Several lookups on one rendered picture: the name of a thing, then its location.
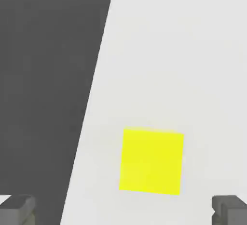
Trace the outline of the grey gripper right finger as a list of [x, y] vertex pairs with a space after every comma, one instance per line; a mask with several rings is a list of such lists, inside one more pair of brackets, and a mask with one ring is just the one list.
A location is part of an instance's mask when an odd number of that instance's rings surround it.
[[247, 225], [247, 204], [236, 195], [212, 197], [212, 225]]

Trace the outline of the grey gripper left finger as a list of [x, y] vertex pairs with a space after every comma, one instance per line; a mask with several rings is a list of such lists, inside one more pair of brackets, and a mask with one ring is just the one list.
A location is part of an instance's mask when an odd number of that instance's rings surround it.
[[36, 225], [36, 199], [31, 195], [11, 195], [0, 204], [0, 225]]

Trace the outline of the small yellow cube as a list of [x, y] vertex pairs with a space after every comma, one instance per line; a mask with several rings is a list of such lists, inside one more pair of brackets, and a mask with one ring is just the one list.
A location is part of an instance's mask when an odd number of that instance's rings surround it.
[[180, 194], [184, 135], [124, 129], [119, 189]]

